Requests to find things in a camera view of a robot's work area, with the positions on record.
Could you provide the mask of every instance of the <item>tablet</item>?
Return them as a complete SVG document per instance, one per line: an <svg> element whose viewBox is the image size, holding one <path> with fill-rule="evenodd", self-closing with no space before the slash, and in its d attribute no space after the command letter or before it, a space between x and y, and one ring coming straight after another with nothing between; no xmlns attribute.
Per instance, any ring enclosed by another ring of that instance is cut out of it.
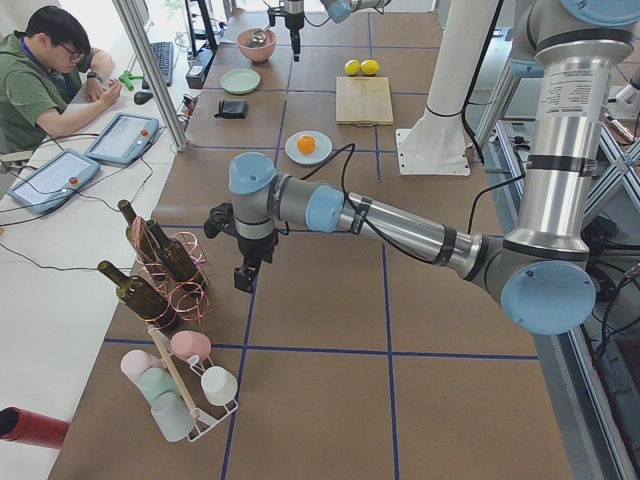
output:
<svg viewBox="0 0 640 480"><path fill-rule="evenodd" d="M44 213L69 200L98 170L96 161L65 149L7 193L35 213Z"/></svg>
<svg viewBox="0 0 640 480"><path fill-rule="evenodd" d="M85 155L98 162L129 165L147 148L159 124L157 118L118 113Z"/></svg>

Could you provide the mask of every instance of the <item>blue joint cap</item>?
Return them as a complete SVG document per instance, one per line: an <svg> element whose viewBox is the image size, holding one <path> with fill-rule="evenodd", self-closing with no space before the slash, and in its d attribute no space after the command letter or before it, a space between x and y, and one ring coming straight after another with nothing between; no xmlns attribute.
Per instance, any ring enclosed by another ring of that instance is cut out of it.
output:
<svg viewBox="0 0 640 480"><path fill-rule="evenodd" d="M596 302L589 275L573 263L549 260L527 265L505 284L500 304L521 327L557 335L583 323Z"/></svg>
<svg viewBox="0 0 640 480"><path fill-rule="evenodd" d="M238 155L229 165L229 190L236 195L255 193L276 176L273 160L263 153Z"/></svg>
<svg viewBox="0 0 640 480"><path fill-rule="evenodd" d="M348 2L338 1L327 9L327 13L335 23L341 23L351 15L351 6Z"/></svg>
<svg viewBox="0 0 640 480"><path fill-rule="evenodd" d="M322 185L311 194L305 212L307 227L316 232L335 232L342 213L344 195L329 185Z"/></svg>
<svg viewBox="0 0 640 480"><path fill-rule="evenodd" d="M527 60L509 60L509 70L511 75L517 78L542 78L544 69L535 61Z"/></svg>
<svg viewBox="0 0 640 480"><path fill-rule="evenodd" d="M640 4L629 0L561 0L578 20L597 27L621 27L640 20Z"/></svg>

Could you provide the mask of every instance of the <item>wristwatch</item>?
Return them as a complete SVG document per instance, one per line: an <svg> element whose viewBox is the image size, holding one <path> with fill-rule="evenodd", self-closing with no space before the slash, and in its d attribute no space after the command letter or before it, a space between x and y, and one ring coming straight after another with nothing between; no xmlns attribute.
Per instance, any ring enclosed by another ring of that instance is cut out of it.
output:
<svg viewBox="0 0 640 480"><path fill-rule="evenodd" d="M91 72L87 73L87 80L89 80L90 78L95 78L100 83L102 83L102 76L98 72L91 71Z"/></svg>

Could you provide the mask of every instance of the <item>computer mouse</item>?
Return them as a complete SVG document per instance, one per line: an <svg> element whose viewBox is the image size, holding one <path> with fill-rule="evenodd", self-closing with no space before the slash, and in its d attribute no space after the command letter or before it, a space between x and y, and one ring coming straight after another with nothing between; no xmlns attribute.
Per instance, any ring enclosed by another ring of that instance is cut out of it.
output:
<svg viewBox="0 0 640 480"><path fill-rule="evenodd" d="M133 95L133 103L136 105L142 105L147 103L151 97L153 97L153 92L151 90L138 90Z"/></svg>

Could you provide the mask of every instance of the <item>man's arm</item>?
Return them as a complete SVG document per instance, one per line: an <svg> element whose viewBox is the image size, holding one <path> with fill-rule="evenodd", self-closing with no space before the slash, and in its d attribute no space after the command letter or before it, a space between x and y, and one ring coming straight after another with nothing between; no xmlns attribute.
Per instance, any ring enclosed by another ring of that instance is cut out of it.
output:
<svg viewBox="0 0 640 480"><path fill-rule="evenodd" d="M109 80L109 88L102 92L100 98L86 107L66 110L60 114L55 108L51 108L40 114L36 123L50 137L62 137L77 132L82 127L93 121L98 115L115 103L120 96L122 84L117 80Z"/></svg>
<svg viewBox="0 0 640 480"><path fill-rule="evenodd" d="M92 72L96 72L100 78L106 80L113 71L113 58L109 53L98 48L91 49L91 66ZM97 101L106 91L104 84L100 78L87 78L87 86L85 88L85 96L90 102Z"/></svg>

